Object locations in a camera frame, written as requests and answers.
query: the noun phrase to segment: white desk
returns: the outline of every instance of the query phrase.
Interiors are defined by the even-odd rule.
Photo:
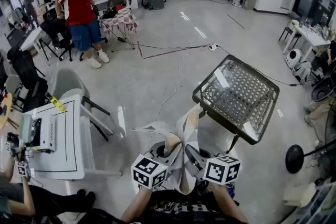
[[[34,169],[33,177],[50,179],[83,179],[88,174],[121,176],[121,172],[99,171],[93,161],[90,120],[102,129],[102,126],[91,115],[82,112],[80,95],[61,99],[66,107],[61,112],[53,104],[47,104],[40,108],[26,112],[33,118],[40,118],[45,113],[56,117],[55,151],[48,153],[34,152],[33,157],[26,156],[29,168]]]
[[[313,47],[315,46],[323,46],[323,45],[329,45],[330,41],[329,40],[324,40],[319,34],[313,32],[311,29],[308,29],[306,26],[298,26],[298,25],[293,25],[293,33],[292,35],[289,37],[287,44],[284,48],[284,50],[282,51],[282,54],[285,54],[289,45],[291,44],[291,42],[294,39],[294,36],[296,33],[300,33],[301,36],[306,40],[306,43],[308,42],[310,47],[307,50],[306,54],[304,55],[302,62],[306,61],[309,53],[312,51]]]
[[[31,31],[30,34],[28,35],[28,37],[26,38],[26,40],[23,42],[23,44],[20,47],[20,49],[21,50],[27,50],[27,49],[31,48],[32,46],[34,46],[34,48],[36,49],[37,53],[42,56],[43,52],[41,50],[41,44],[38,41],[38,38],[40,37],[40,34],[42,32],[43,32],[43,30],[42,30],[41,27],[37,27],[33,31]],[[47,60],[47,58],[45,58],[44,55],[42,57],[46,61],[47,66],[49,66],[50,63]]]

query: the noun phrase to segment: blue shorts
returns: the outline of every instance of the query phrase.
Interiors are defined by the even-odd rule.
[[[75,48],[80,51],[90,49],[91,43],[97,44],[100,42],[101,35],[99,23],[96,18],[86,25],[69,25],[69,30]]]

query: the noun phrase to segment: checkered tablecloth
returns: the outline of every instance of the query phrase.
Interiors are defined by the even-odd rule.
[[[130,32],[134,33],[137,32],[136,30],[139,26],[138,20],[129,9],[126,9],[121,13],[117,13],[113,18],[103,19],[100,21],[100,26],[105,34],[108,34],[108,28],[113,31],[113,27],[120,24],[124,24]]]

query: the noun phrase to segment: gray floor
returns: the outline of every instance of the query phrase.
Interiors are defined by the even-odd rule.
[[[165,9],[138,9],[134,13],[140,27],[133,39],[140,44],[187,47],[217,42],[268,76],[286,83],[297,83],[281,53],[285,43],[278,42],[288,21],[285,16],[259,14],[207,0],[168,1]],[[111,117],[107,117],[93,110],[100,120],[115,130],[110,141],[105,142],[91,128],[95,163],[101,169],[122,170],[124,175],[108,181],[97,178],[89,182],[54,184],[43,180],[43,183],[59,193],[75,192],[81,187],[95,191],[95,206],[119,217],[135,195],[130,166],[143,153],[150,138],[130,129],[154,121],[162,102],[174,92],[183,57],[177,93],[163,106],[159,116],[159,120],[172,126],[195,105],[193,90],[227,54],[220,49],[211,52],[205,48],[142,59],[138,48],[132,50],[127,44],[115,40],[111,40],[105,50],[109,51],[111,61],[99,70],[92,69],[85,61],[79,62],[78,55],[73,62],[68,59],[58,62],[54,58],[49,67],[40,56],[35,57],[35,62],[49,81],[59,67],[73,68],[89,89],[91,99],[111,112]],[[141,51],[145,58],[170,50],[141,47]],[[303,168],[295,175],[289,174],[284,162],[290,145],[299,144],[307,152],[313,149],[317,139],[313,128],[303,120],[303,106],[309,102],[311,87],[276,84],[280,96],[261,142],[249,145],[240,139],[232,150],[232,155],[242,162],[235,199],[240,202],[240,208],[250,223],[279,221],[290,210],[282,204],[284,189],[319,177],[316,168]],[[201,147],[222,152],[228,149],[233,139],[231,133],[209,117],[202,118],[199,124]],[[73,216],[67,214],[67,218],[73,219]]]

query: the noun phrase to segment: red shirt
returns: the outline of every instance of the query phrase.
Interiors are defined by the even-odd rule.
[[[68,25],[88,24],[95,19],[91,0],[56,0],[64,4],[65,19]]]

